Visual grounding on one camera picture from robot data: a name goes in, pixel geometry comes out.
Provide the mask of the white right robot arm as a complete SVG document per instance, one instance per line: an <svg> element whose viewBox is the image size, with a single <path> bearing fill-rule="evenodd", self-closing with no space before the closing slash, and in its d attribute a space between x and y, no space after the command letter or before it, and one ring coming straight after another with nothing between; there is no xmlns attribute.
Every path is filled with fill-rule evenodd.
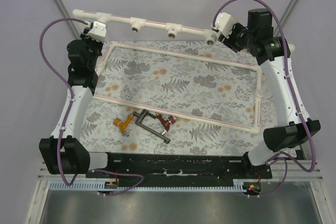
<svg viewBox="0 0 336 224"><path fill-rule="evenodd" d="M248 12L247 26L230 14L215 19L218 40L234 52L247 49L265 74L274 99L277 126L263 131L263 141L245 154L252 166L271 161L280 151L295 148L320 131L303 105L292 74L289 46L273 36L272 15L265 8Z"/></svg>

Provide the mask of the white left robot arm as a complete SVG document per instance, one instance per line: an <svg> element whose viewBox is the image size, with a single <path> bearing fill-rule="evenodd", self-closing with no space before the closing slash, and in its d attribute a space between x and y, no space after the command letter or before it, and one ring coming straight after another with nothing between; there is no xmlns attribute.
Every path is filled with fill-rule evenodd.
<svg viewBox="0 0 336 224"><path fill-rule="evenodd" d="M43 138L39 150L50 174L86 174L108 164L108 154L88 152L79 142L84 115L98 82L96 64L106 36L106 26L88 23L80 38L67 45L67 98L57 126Z"/></svg>

